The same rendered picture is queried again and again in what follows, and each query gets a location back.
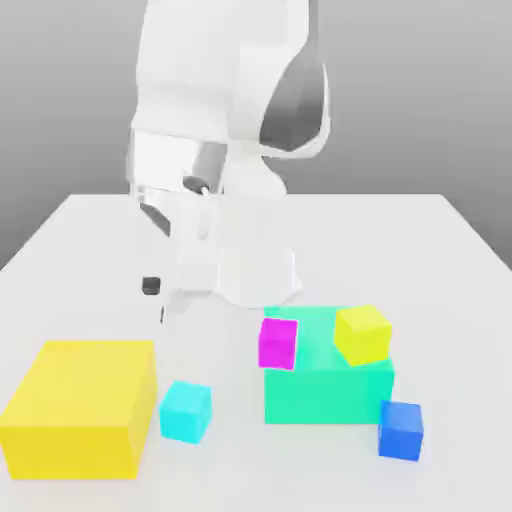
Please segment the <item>large yellow box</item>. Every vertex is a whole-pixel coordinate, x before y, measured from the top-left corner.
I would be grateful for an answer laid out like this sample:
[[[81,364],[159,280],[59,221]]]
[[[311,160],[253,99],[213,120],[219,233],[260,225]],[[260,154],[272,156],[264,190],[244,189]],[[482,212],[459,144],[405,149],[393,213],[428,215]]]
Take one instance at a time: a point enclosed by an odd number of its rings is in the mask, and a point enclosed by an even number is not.
[[[152,342],[46,342],[0,415],[11,478],[136,478],[156,398]]]

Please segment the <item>small yellow cube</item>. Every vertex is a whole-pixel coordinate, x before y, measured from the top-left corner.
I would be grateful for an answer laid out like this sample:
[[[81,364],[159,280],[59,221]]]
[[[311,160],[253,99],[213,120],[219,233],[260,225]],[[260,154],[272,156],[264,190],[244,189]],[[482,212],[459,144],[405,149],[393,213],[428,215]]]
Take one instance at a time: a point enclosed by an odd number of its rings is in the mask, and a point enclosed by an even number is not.
[[[351,366],[387,360],[391,335],[391,323],[374,305],[336,311],[334,345]]]

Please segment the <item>small blue cube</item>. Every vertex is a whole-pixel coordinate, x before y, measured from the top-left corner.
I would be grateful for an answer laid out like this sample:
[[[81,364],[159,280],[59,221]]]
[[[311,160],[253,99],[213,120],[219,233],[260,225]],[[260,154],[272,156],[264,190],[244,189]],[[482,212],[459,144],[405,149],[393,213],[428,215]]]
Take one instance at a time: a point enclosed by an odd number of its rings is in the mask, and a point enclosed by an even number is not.
[[[417,462],[424,437],[419,404],[383,400],[378,423],[378,455]]]

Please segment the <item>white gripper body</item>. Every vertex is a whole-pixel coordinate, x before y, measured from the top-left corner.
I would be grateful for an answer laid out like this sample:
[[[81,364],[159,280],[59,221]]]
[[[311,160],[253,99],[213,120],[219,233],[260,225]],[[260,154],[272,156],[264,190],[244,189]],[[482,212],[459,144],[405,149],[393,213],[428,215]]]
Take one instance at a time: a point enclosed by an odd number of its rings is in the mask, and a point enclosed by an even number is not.
[[[174,314],[182,314],[196,298],[196,293],[185,289],[172,289],[160,310],[159,321],[161,325]]]

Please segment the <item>large green box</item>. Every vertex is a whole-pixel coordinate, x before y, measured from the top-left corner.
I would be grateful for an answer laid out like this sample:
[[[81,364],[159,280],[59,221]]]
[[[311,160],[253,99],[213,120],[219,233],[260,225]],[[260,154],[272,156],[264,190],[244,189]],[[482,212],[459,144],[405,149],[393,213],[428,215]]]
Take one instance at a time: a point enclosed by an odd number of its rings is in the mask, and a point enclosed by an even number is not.
[[[267,318],[298,322],[295,367],[263,372],[267,424],[376,424],[392,396],[390,359],[351,366],[334,344],[334,306],[264,309]]]

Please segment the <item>small cyan cube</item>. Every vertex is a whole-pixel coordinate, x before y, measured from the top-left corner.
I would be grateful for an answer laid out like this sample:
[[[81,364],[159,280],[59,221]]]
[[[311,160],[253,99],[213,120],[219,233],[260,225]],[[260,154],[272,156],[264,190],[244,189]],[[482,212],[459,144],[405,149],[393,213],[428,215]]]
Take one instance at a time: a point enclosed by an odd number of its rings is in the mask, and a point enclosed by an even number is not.
[[[174,381],[159,406],[163,437],[199,444],[212,419],[212,391],[208,386]]]

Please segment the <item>small magenta cube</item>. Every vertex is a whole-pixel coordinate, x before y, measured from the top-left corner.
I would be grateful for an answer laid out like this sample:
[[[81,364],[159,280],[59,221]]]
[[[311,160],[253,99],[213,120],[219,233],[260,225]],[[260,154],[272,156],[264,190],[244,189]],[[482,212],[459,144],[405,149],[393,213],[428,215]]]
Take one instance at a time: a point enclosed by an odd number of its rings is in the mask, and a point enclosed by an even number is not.
[[[261,368],[291,371],[296,360],[298,321],[265,317],[258,336]]]

